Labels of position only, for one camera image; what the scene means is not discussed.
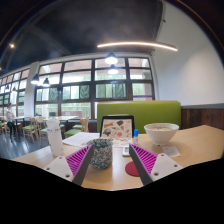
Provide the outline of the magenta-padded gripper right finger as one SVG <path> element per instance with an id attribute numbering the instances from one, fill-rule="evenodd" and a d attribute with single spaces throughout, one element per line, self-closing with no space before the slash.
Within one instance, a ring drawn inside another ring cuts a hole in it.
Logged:
<path id="1" fill-rule="evenodd" d="M 130 144 L 129 154 L 143 185 L 150 184 L 182 169 L 182 166 L 164 153 L 154 154 Z"/>

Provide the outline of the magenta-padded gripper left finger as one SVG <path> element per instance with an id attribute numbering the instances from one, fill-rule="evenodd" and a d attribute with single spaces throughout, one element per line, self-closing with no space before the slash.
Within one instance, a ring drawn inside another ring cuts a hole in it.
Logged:
<path id="1" fill-rule="evenodd" d="M 44 170 L 81 186 L 93 154 L 93 146 L 87 145 L 67 157 L 58 156 Z"/>

